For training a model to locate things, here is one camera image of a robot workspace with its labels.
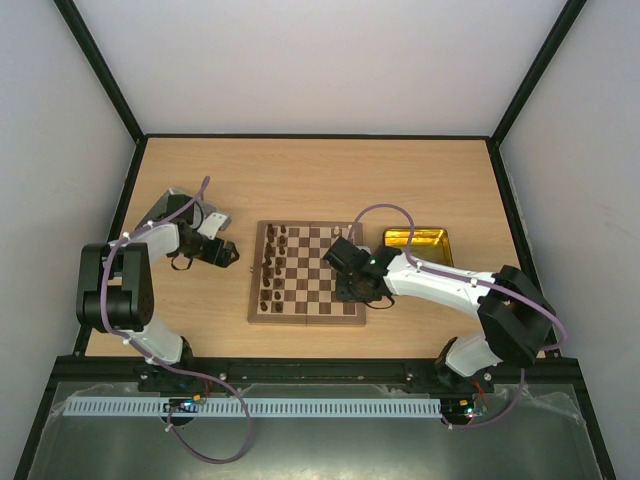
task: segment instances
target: wooden tabletop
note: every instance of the wooden tabletop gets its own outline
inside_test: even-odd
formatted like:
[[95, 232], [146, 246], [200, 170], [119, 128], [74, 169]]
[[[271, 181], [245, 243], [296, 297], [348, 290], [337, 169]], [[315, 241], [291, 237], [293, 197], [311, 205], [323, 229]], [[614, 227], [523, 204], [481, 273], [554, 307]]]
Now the wooden tabletop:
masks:
[[[152, 267], [155, 311], [199, 357], [433, 358], [477, 320], [418, 298], [368, 310], [365, 327], [250, 325], [249, 268], [258, 221], [352, 221], [374, 203], [407, 209], [417, 226], [444, 227], [459, 268], [518, 265], [493, 169], [481, 140], [304, 140], [152, 138], [124, 223], [131, 230], [169, 187], [195, 193], [211, 176], [208, 202], [231, 215], [219, 236], [241, 258], [227, 269], [194, 262]], [[363, 219], [375, 248], [395, 211]], [[119, 339], [94, 332], [87, 355], [133, 355]]]

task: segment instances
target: gray wall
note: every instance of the gray wall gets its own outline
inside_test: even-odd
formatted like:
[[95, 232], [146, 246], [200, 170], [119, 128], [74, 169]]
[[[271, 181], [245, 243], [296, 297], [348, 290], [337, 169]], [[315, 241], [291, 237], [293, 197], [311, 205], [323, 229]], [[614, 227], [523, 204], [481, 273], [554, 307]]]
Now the gray wall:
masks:
[[491, 134], [565, 0], [77, 0], [145, 132]]
[[106, 238], [133, 143], [52, 1], [0, 4], [0, 478], [78, 330], [80, 249]]
[[640, 3], [587, 3], [502, 151], [619, 478], [640, 478]]

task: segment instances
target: wire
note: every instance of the wire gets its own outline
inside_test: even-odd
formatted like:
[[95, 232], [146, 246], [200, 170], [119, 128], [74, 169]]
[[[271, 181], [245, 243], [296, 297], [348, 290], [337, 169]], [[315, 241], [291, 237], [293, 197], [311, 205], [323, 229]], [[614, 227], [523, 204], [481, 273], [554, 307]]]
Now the wire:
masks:
[[180, 444], [185, 448], [185, 450], [187, 450], [187, 452], [189, 454], [191, 454], [192, 456], [194, 456], [198, 460], [202, 460], [203, 462], [220, 465], [220, 464], [224, 464], [224, 463], [231, 463], [231, 462], [239, 459], [240, 457], [242, 457], [249, 450], [249, 447], [251, 446], [251, 442], [253, 440], [253, 423], [251, 421], [251, 415], [249, 413], [249, 407], [247, 406], [246, 402], [244, 401], [244, 399], [242, 398], [240, 393], [235, 388], [233, 388], [231, 385], [229, 385], [227, 382], [225, 382], [223, 380], [220, 380], [219, 378], [213, 377], [211, 375], [207, 375], [206, 373], [193, 372], [193, 371], [190, 371], [190, 370], [182, 370], [180, 368], [176, 368], [176, 367], [173, 367], [173, 366], [167, 364], [161, 358], [155, 357], [153, 354], [148, 352], [142, 345], [140, 345], [136, 340], [131, 338], [131, 336], [129, 336], [129, 334], [127, 334], [126, 332], [120, 332], [120, 331], [115, 330], [114, 328], [112, 328], [111, 324], [109, 323], [109, 316], [107, 314], [107, 291], [108, 291], [108, 286], [109, 286], [109, 276], [111, 275], [111, 268], [113, 266], [113, 261], [115, 259], [115, 256], [116, 256], [117, 252], [118, 252], [118, 249], [120, 247], [122, 247], [124, 244], [126, 244], [127, 242], [129, 242], [131, 240], [134, 240], [140, 234], [142, 234], [144, 232], [148, 232], [149, 230], [151, 230], [151, 229], [153, 229], [155, 227], [159, 227], [160, 225], [164, 225], [166, 223], [169, 223], [171, 220], [176, 218], [182, 212], [187, 210], [191, 205], [196, 203], [197, 198], [204, 199], [204, 191], [207, 189], [207, 186], [209, 185], [209, 181], [210, 181], [210, 177], [206, 176], [202, 180], [202, 185], [200, 186], [200, 190], [198, 191], [198, 193], [195, 194], [193, 196], [193, 198], [191, 198], [191, 200], [189, 200], [187, 203], [185, 203], [181, 208], [176, 210], [171, 215], [159, 220], [158, 222], [149, 221], [149, 222], [145, 223], [142, 227], [134, 230], [131, 233], [124, 233], [123, 234], [123, 238], [121, 238], [117, 242], [115, 242], [115, 244], [111, 247], [111, 251], [107, 255], [107, 259], [106, 259], [106, 261], [104, 263], [104, 273], [102, 275], [102, 281], [101, 281], [101, 284], [100, 284], [100, 317], [102, 319], [102, 325], [104, 326], [104, 329], [107, 332], [111, 333], [112, 335], [116, 335], [116, 336], [121, 337], [122, 339], [124, 339], [124, 343], [128, 343], [133, 348], [135, 348], [145, 358], [145, 360], [147, 362], [156, 363], [157, 365], [161, 366], [165, 370], [168, 370], [169, 372], [172, 372], [172, 373], [176, 373], [178, 375], [187, 375], [187, 376], [190, 376], [190, 377], [200, 378], [200, 379], [203, 379], [205, 381], [208, 380], [208, 381], [217, 383], [218, 385], [221, 385], [222, 387], [224, 387], [231, 394], [233, 394], [240, 401], [240, 405], [242, 406], [242, 410], [243, 410], [243, 412], [244, 412], [244, 414], [245, 414], [245, 416], [247, 418], [247, 433], [246, 433], [244, 442], [243, 442], [242, 446], [240, 447], [240, 450], [238, 450], [238, 452], [235, 455], [232, 455], [231, 457], [224, 458], [224, 459], [211, 458], [211, 457], [207, 457], [205, 455], [202, 455], [202, 454], [196, 452], [180, 436], [178, 431], [171, 424], [171, 413], [173, 413], [173, 412], [170, 412], [170, 414], [167, 417], [167, 424], [168, 424], [167, 431], [170, 431], [173, 434], [173, 436], [176, 437], [176, 439], [178, 439]]
[[513, 397], [513, 400], [507, 406], [507, 408], [505, 408], [502, 412], [500, 412], [498, 415], [496, 415], [492, 419], [487, 420], [486, 422], [482, 422], [482, 423], [474, 423], [473, 425], [468, 425], [468, 424], [467, 425], [453, 425], [443, 415], [442, 416], [442, 421], [444, 422], [444, 424], [447, 426], [447, 428], [449, 430], [469, 430], [471, 428], [488, 427], [489, 425], [492, 425], [492, 424], [502, 420], [504, 417], [506, 417], [509, 414], [509, 412], [511, 410], [513, 410], [515, 408], [516, 404], [520, 401], [520, 397], [522, 396], [522, 392], [523, 391], [524, 391], [524, 368], [520, 369], [520, 384], [518, 385], [518, 390], [516, 392], [516, 396]]
[[432, 267], [428, 267], [426, 265], [423, 265], [421, 262], [418, 263], [416, 261], [416, 259], [411, 256], [411, 252], [410, 252], [411, 242], [412, 242], [413, 237], [415, 235], [415, 224], [413, 223], [413, 218], [411, 217], [409, 212], [407, 212], [404, 208], [399, 207], [398, 205], [394, 205], [392, 203], [378, 203], [376, 205], [371, 205], [370, 207], [367, 207], [364, 210], [362, 210], [358, 214], [356, 219], [353, 221], [353, 223], [351, 224], [351, 228], [349, 229], [349, 233], [347, 235], [347, 238], [349, 240], [353, 237], [355, 226], [360, 221], [360, 219], [364, 216], [364, 214], [369, 212], [369, 211], [371, 211], [371, 210], [375, 210], [377, 208], [391, 208], [393, 210], [397, 210], [398, 212], [402, 213], [405, 217], [407, 217], [407, 220], [409, 221], [409, 226], [411, 228], [411, 232], [409, 234], [409, 238], [407, 239], [407, 244], [404, 247], [404, 254], [405, 254], [405, 257], [407, 258], [407, 261], [409, 262], [409, 264], [411, 266], [413, 266], [413, 267], [415, 267], [418, 270], [423, 271], [423, 272], [431, 273], [433, 275], [438, 275], [440, 277], [448, 278], [448, 279], [451, 279], [451, 280], [457, 280], [457, 281], [464, 282], [464, 283], [471, 283], [472, 285], [473, 285], [473, 283], [472, 283], [472, 280], [473, 280], [476, 285], [480, 285], [482, 287], [489, 288], [491, 290], [495, 290], [497, 292], [500, 292], [503, 295], [507, 295], [508, 297], [511, 297], [514, 300], [518, 300], [519, 302], [523, 303], [524, 305], [526, 305], [526, 306], [534, 309], [538, 313], [544, 315], [545, 317], [547, 317], [547, 319], [549, 319], [549, 321], [560, 332], [560, 340], [557, 343], [553, 344], [553, 345], [546, 345], [546, 346], [542, 347], [541, 350], [543, 350], [543, 351], [555, 350], [557, 348], [560, 348], [562, 345], [564, 345], [566, 343], [566, 341], [567, 341], [567, 339], [569, 337], [569, 334], [567, 333], [567, 329], [562, 324], [562, 322], [560, 322], [560, 320], [553, 313], [551, 313], [550, 311], [548, 311], [547, 309], [545, 309], [541, 305], [537, 304], [536, 302], [528, 299], [524, 295], [521, 295], [518, 292], [516, 292], [514, 290], [511, 290], [509, 288], [503, 287], [502, 285], [497, 285], [495, 283], [488, 282], [486, 280], [482, 280], [482, 279], [474, 278], [474, 277], [469, 277], [467, 275], [462, 275], [462, 274], [453, 273], [453, 272], [449, 272], [449, 271], [439, 270], [437, 268], [432, 268]]

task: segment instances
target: golden metallic box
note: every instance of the golden metallic box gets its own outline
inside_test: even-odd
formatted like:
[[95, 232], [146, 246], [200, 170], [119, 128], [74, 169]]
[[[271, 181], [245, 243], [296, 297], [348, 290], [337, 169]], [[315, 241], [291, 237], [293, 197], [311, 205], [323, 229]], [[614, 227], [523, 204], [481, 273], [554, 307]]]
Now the golden metallic box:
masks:
[[[404, 248], [409, 232], [408, 228], [387, 228], [383, 242], [388, 247]], [[453, 267], [449, 234], [444, 228], [416, 228], [411, 253], [428, 262]]]

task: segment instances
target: purple cable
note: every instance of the purple cable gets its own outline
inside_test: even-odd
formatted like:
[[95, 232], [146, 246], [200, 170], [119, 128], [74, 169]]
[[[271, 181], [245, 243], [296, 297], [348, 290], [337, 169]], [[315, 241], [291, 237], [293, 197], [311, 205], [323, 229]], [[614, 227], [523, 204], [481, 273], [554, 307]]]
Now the purple cable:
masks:
[[[356, 217], [356, 219], [353, 221], [353, 224], [351, 225], [351, 229], [349, 230], [349, 234], [348, 234], [348, 238], [351, 239], [352, 235], [353, 235], [353, 229], [355, 227], [355, 225], [360, 221], [360, 219], [364, 216], [365, 213], [371, 211], [371, 210], [375, 210], [377, 208], [391, 208], [393, 210], [397, 210], [398, 212], [402, 213], [405, 217], [407, 217], [407, 220], [409, 221], [409, 226], [411, 228], [411, 232], [409, 233], [409, 238], [407, 239], [407, 244], [404, 247], [404, 254], [405, 257], [407, 258], [407, 261], [409, 262], [410, 265], [412, 265], [413, 267], [423, 271], [423, 272], [427, 272], [427, 273], [431, 273], [433, 275], [438, 275], [440, 277], [444, 277], [444, 278], [449, 278], [451, 280], [458, 280], [460, 282], [464, 282], [464, 283], [469, 283], [470, 282], [470, 277], [467, 277], [466, 275], [460, 275], [460, 274], [456, 274], [456, 273], [452, 273], [452, 272], [445, 272], [445, 271], [441, 271], [438, 270], [437, 268], [431, 268], [428, 266], [424, 266], [424, 265], [418, 265], [418, 262], [416, 262], [416, 260], [411, 256], [411, 241], [413, 240], [413, 236], [415, 235], [415, 224], [413, 223], [413, 218], [411, 217], [411, 215], [409, 214], [409, 212], [407, 212], [404, 208], [399, 207], [397, 205], [394, 205], [392, 203], [378, 203], [376, 205], [371, 205], [370, 207], [365, 208], [364, 210], [362, 210], [358, 216]], [[500, 292], [504, 295], [507, 295], [511, 298], [513, 298], [514, 300], [518, 300], [519, 302], [525, 304], [526, 306], [533, 308], [535, 311], [541, 313], [542, 315], [544, 315], [545, 317], [547, 317], [549, 319], [549, 321], [558, 329], [558, 331], [560, 332], [560, 340], [553, 344], [553, 345], [546, 345], [544, 347], [542, 347], [541, 350], [543, 351], [547, 351], [547, 350], [555, 350], [556, 348], [560, 348], [562, 345], [564, 345], [567, 341], [568, 338], [568, 333], [567, 333], [567, 329], [564, 327], [564, 325], [562, 324], [562, 322], [560, 322], [560, 320], [550, 311], [546, 310], [544, 307], [542, 307], [541, 305], [537, 304], [536, 302], [529, 300], [527, 297], [520, 295], [518, 292], [515, 292], [509, 288], [503, 287], [502, 285], [496, 285], [495, 283], [491, 283], [488, 282], [486, 280], [480, 280], [480, 279], [476, 279], [477, 280], [477, 284], [485, 287], [485, 288], [490, 288], [491, 290], [495, 290], [496, 292]]]
[[151, 353], [149, 353], [147, 350], [145, 350], [142, 345], [140, 345], [135, 340], [132, 340], [131, 337], [128, 334], [126, 334], [124, 332], [119, 332], [119, 331], [113, 329], [111, 327], [111, 324], [109, 324], [109, 317], [107, 315], [107, 291], [108, 291], [108, 286], [109, 286], [109, 275], [111, 274], [111, 268], [113, 267], [113, 260], [114, 260], [114, 258], [116, 256], [116, 253], [118, 252], [118, 249], [122, 245], [124, 245], [125, 243], [127, 243], [127, 242], [129, 242], [131, 240], [134, 240], [135, 237], [139, 236], [140, 234], [142, 234], [144, 232], [147, 232], [147, 231], [149, 231], [149, 230], [151, 230], [151, 229], [153, 229], [155, 227], [159, 227], [160, 225], [164, 225], [166, 223], [169, 223], [171, 220], [176, 218], [178, 215], [180, 215], [182, 212], [184, 212], [187, 208], [189, 208], [191, 205], [193, 205], [198, 198], [203, 199], [204, 198], [204, 191], [207, 189], [207, 186], [209, 186], [209, 180], [210, 180], [209, 176], [204, 177], [204, 179], [202, 180], [202, 185], [200, 186], [200, 190], [198, 191], [198, 193], [196, 193], [191, 200], [189, 200], [184, 206], [182, 206], [182, 208], [178, 209], [176, 212], [174, 212], [173, 214], [169, 215], [168, 217], [163, 218], [162, 220], [159, 220], [158, 222], [151, 222], [151, 223], [144, 224], [142, 227], [138, 228], [137, 230], [134, 230], [133, 232], [131, 232], [130, 234], [128, 234], [124, 238], [121, 238], [120, 240], [118, 240], [115, 243], [115, 245], [111, 248], [111, 251], [109, 252], [109, 255], [107, 256], [107, 260], [104, 263], [104, 273], [102, 275], [102, 282], [100, 284], [100, 317], [102, 319], [102, 325], [104, 326], [104, 328], [105, 328], [105, 330], [107, 332], [109, 332], [109, 333], [111, 333], [113, 335], [117, 335], [117, 336], [119, 336], [121, 338], [124, 338], [146, 360], [153, 361], [156, 364], [158, 364], [159, 366], [161, 366], [162, 368], [164, 368], [164, 369], [166, 369], [166, 370], [168, 370], [168, 371], [170, 371], [172, 373], [176, 373], [176, 374], [179, 374], [179, 375], [188, 375], [190, 377], [202, 378], [204, 380], [209, 380], [211, 382], [217, 383], [218, 385], [221, 385], [226, 390], [228, 390], [230, 393], [232, 393], [240, 401], [240, 404], [242, 405], [242, 410], [244, 411], [244, 414], [245, 414], [245, 416], [247, 418], [247, 434], [245, 436], [244, 443], [242, 444], [242, 447], [240, 447], [240, 450], [238, 450], [238, 452], [235, 455], [232, 455], [229, 458], [216, 459], [216, 458], [207, 457], [205, 455], [202, 455], [201, 453], [196, 452], [180, 436], [180, 434], [177, 432], [177, 430], [171, 424], [172, 412], [170, 412], [169, 415], [167, 416], [167, 424], [168, 424], [167, 428], [171, 431], [173, 436], [178, 439], [178, 441], [182, 444], [182, 446], [185, 448], [185, 450], [187, 450], [187, 452], [189, 454], [193, 455], [198, 460], [202, 460], [203, 462], [212, 463], [212, 464], [215, 464], [215, 465], [221, 465], [221, 464], [225, 464], [225, 463], [231, 463], [231, 462], [239, 459], [240, 457], [242, 457], [249, 450], [249, 447], [251, 446], [251, 442], [253, 440], [253, 423], [251, 421], [251, 415], [249, 414], [249, 407], [247, 406], [247, 403], [244, 401], [244, 399], [242, 398], [240, 393], [235, 388], [233, 388], [231, 385], [229, 385], [227, 382], [225, 382], [223, 380], [220, 380], [219, 378], [212, 377], [211, 375], [207, 375], [206, 373], [192, 372], [190, 370], [182, 370], [180, 368], [175, 368], [175, 367], [165, 363], [162, 359], [154, 357]]
[[498, 415], [496, 415], [492, 419], [482, 423], [475, 423], [473, 425], [453, 425], [443, 415], [442, 421], [450, 430], [469, 430], [471, 428], [487, 427], [493, 423], [497, 423], [498, 421], [502, 420], [504, 417], [506, 417], [509, 414], [511, 410], [515, 408], [516, 404], [520, 401], [520, 397], [522, 396], [523, 390], [524, 390], [524, 368], [520, 370], [520, 384], [518, 385], [518, 391], [516, 392], [516, 396], [513, 397], [513, 400], [507, 406], [507, 408], [505, 408], [502, 412], [500, 412]]

